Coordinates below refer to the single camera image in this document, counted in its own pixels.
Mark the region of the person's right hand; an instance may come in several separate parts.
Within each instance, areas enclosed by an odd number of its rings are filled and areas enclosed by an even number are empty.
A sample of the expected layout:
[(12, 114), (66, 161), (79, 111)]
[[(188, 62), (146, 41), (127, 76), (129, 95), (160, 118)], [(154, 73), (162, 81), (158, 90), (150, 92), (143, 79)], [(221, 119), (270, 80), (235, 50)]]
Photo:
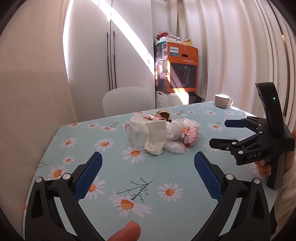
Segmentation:
[[(295, 159), (295, 152), (294, 151), (286, 153), (283, 174), (285, 174), (292, 167), (292, 165), (294, 163), (294, 159)], [(258, 168), (258, 171), (259, 171), (259, 174), (261, 177), (267, 178), (271, 175), (272, 167), (270, 164), (266, 163), (266, 160), (257, 161), (257, 162), (255, 162), (255, 164)]]

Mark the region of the person's left thumb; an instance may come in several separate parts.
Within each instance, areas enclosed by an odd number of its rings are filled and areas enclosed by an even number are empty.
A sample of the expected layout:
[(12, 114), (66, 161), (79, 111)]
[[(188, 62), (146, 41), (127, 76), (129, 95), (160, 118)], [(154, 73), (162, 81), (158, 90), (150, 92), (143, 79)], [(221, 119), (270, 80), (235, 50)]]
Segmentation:
[(108, 241), (137, 241), (140, 234), (140, 225), (134, 221), (130, 221), (124, 228), (111, 236)]

